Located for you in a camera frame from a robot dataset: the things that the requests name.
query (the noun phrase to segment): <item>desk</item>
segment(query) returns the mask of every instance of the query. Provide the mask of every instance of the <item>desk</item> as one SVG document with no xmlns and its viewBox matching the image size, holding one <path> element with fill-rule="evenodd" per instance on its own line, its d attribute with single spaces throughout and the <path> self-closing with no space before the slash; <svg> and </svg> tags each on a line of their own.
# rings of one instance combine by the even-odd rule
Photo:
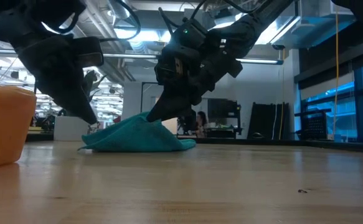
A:
<svg viewBox="0 0 363 224">
<path fill-rule="evenodd" d="M 208 138 L 237 138 L 238 128 L 206 128 Z"/>
<path fill-rule="evenodd" d="M 363 223 L 363 153 L 206 144 L 94 154 L 77 152 L 82 145 L 26 144 L 17 164 L 0 167 L 0 224 Z"/>
</svg>

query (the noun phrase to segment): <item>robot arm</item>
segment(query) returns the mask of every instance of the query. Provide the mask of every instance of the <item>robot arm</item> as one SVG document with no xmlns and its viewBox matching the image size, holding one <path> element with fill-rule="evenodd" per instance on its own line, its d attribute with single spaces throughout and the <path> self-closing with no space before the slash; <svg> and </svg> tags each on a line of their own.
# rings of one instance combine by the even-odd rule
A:
<svg viewBox="0 0 363 224">
<path fill-rule="evenodd" d="M 185 21 L 163 48 L 155 67 L 164 91 L 148 114 L 148 121 L 185 116 L 202 95 L 213 91 L 216 82 L 229 73 L 242 71 L 236 58 L 244 57 L 260 34 L 295 0 L 267 0 L 253 13 L 228 27 L 206 31 L 197 21 Z"/>
<path fill-rule="evenodd" d="M 34 4 L 0 0 L 0 41 L 12 45 L 18 58 L 35 76 L 36 87 L 42 93 L 93 124 L 97 118 L 83 91 L 82 68 L 102 65 L 100 41 L 96 37 L 74 39 L 72 34 L 54 34 L 42 25 L 44 22 L 64 34 L 72 30 L 84 9 L 80 0 L 36 1 Z M 71 26 L 59 28 L 72 14 L 75 15 Z"/>
</svg>

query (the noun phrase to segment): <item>ceiling light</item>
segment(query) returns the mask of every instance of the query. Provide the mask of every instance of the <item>ceiling light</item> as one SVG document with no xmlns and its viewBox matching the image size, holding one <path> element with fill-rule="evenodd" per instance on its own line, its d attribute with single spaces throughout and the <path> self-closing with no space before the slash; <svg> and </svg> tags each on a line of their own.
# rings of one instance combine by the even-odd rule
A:
<svg viewBox="0 0 363 224">
<path fill-rule="evenodd" d="M 115 29 L 115 32 L 119 38 L 125 39 L 133 36 L 136 31 L 135 30 L 124 30 L 124 29 Z M 130 39 L 129 41 L 141 42 L 141 41 L 159 41 L 159 35 L 156 30 L 142 30 L 135 38 Z"/>
<path fill-rule="evenodd" d="M 252 59 L 252 58 L 238 58 L 237 60 L 242 63 L 257 63 L 257 64 L 271 64 L 271 65 L 283 64 L 283 61 L 281 60 L 266 60 L 266 59 Z"/>
<path fill-rule="evenodd" d="M 288 26 L 286 26 L 278 35 L 276 35 L 271 41 L 271 44 L 274 44 L 277 40 L 279 40 L 282 36 L 284 36 L 292 27 L 300 21 L 300 16 L 293 19 Z"/>
<path fill-rule="evenodd" d="M 157 55 L 146 54 L 104 54 L 104 57 L 133 58 L 133 59 L 157 59 Z"/>
</svg>

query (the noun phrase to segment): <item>yellow cable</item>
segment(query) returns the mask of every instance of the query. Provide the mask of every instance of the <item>yellow cable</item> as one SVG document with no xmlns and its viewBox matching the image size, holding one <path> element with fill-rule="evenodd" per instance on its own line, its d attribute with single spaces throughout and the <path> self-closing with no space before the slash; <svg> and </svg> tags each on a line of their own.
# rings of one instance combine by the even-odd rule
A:
<svg viewBox="0 0 363 224">
<path fill-rule="evenodd" d="M 285 49 L 283 49 L 283 61 L 285 62 Z M 285 70 L 284 65 L 282 65 L 282 111 L 281 111 L 281 125 L 280 125 L 280 136 L 278 137 L 278 140 L 281 140 L 281 133 L 282 133 L 282 124 L 283 124 L 283 105 L 284 105 L 284 88 L 285 88 Z"/>
<path fill-rule="evenodd" d="M 337 89 L 339 88 L 339 15 L 336 8 L 336 92 L 335 92 L 335 107 L 333 114 L 333 138 L 336 134 L 336 113 L 337 113 Z"/>
</svg>

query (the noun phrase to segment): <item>fluorescent light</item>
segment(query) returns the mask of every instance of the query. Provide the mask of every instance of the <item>fluorescent light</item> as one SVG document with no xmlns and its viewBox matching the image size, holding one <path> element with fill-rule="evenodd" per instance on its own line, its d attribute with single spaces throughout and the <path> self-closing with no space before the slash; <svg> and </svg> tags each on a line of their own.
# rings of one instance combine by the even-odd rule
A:
<svg viewBox="0 0 363 224">
<path fill-rule="evenodd" d="M 252 58 L 238 58 L 238 61 L 242 63 L 262 63 L 262 64 L 272 64 L 277 65 L 280 63 L 278 60 L 265 60 L 265 59 L 252 59 Z"/>
<path fill-rule="evenodd" d="M 133 59 L 156 59 L 156 55 L 146 54 L 104 54 L 104 57 L 133 58 Z"/>
<path fill-rule="evenodd" d="M 115 29 L 115 32 L 119 38 L 128 38 L 133 36 L 136 31 L 135 30 L 123 30 L 123 29 Z M 129 41 L 141 42 L 141 41 L 159 41 L 158 32 L 155 30 L 142 30 L 135 38 L 130 39 Z"/>
<path fill-rule="evenodd" d="M 119 96 L 93 96 L 93 99 L 112 99 L 112 100 L 121 100 Z"/>
<path fill-rule="evenodd" d="M 271 44 L 274 44 L 277 40 L 279 40 L 283 35 L 286 34 L 292 27 L 300 21 L 300 16 L 296 17 L 287 27 L 285 27 L 278 35 L 276 35 L 271 41 Z"/>
</svg>

